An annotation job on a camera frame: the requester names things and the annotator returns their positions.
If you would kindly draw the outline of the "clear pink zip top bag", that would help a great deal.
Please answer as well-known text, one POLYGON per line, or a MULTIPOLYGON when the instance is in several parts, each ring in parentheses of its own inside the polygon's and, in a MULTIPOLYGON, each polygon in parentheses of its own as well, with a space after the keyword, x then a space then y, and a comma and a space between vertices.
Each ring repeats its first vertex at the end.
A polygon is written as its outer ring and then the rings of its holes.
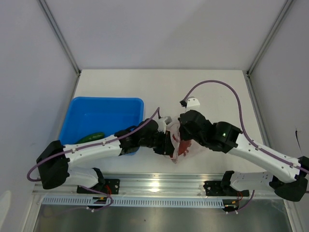
POLYGON ((208 152, 206 147, 201 146, 195 140, 181 140, 180 123, 177 119, 174 119, 167 125, 166 132, 170 132, 171 143, 174 147, 174 152, 170 155, 170 159, 175 164, 200 155, 204 152, 208 152))

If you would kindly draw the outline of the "red toy lobster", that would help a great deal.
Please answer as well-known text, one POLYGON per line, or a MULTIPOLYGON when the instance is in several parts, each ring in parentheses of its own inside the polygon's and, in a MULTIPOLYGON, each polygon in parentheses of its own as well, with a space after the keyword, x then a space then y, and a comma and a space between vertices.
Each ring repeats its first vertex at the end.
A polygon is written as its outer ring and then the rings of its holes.
POLYGON ((176 162, 178 157, 186 157, 189 153, 189 148, 192 145, 192 141, 184 141, 184 140, 173 140, 172 145, 174 147, 173 153, 170 155, 170 158, 173 162, 176 162))

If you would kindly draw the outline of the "blue plastic bin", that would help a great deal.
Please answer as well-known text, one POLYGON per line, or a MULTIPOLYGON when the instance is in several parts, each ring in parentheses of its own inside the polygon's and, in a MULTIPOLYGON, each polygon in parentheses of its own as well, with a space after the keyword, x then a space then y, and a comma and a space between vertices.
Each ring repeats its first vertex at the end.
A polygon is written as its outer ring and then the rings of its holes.
POLYGON ((58 139, 62 145, 72 145, 94 133, 104 133, 107 138, 135 129, 143 114, 140 98, 76 97, 69 105, 58 139))

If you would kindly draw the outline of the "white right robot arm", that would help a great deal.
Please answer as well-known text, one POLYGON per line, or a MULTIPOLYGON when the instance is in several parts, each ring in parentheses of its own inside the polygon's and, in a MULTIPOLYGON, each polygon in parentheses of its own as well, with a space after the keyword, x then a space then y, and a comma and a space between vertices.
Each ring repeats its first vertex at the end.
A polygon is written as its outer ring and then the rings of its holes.
POLYGON ((261 168, 259 173, 226 171, 221 181, 204 184, 208 196, 244 196, 249 191, 274 192, 282 199, 298 202, 307 191, 309 159, 283 155, 267 146, 250 142, 238 127, 227 123, 211 123, 200 112, 190 110, 180 115, 180 138, 194 140, 211 151, 245 159, 261 168))

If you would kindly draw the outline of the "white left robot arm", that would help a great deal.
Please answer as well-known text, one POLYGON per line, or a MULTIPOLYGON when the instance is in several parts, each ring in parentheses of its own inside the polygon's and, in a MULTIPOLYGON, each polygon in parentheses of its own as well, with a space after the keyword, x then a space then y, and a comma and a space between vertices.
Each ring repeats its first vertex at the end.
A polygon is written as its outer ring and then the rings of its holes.
POLYGON ((95 161, 108 157, 132 155, 140 147, 152 149, 159 155, 173 155, 167 126, 172 119, 147 119, 138 126, 118 131, 114 135, 81 144, 63 145, 51 142, 36 162, 43 189, 55 189, 63 184, 84 186, 93 193, 104 190, 105 180, 95 161))

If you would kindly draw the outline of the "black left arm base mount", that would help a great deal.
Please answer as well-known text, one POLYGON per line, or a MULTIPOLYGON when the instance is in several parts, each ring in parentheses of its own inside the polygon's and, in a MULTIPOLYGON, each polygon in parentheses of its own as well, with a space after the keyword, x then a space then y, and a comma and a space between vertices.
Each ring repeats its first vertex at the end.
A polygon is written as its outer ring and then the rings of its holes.
MULTIPOLYGON (((120 189, 120 179, 105 179, 105 184, 98 183, 90 188, 91 190, 100 191, 109 195, 118 194, 120 189)), ((77 187, 79 194, 94 194, 93 191, 86 190, 80 186, 77 187)))

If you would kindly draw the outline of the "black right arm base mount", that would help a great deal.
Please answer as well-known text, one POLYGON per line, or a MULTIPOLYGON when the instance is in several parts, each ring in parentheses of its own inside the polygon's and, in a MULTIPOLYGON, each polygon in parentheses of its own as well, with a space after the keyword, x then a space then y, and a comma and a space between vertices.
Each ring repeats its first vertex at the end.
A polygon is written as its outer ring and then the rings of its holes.
POLYGON ((203 188, 205 189, 206 196, 228 196, 228 197, 249 197, 248 190, 237 191, 229 185, 221 186, 221 181, 205 181, 203 188))

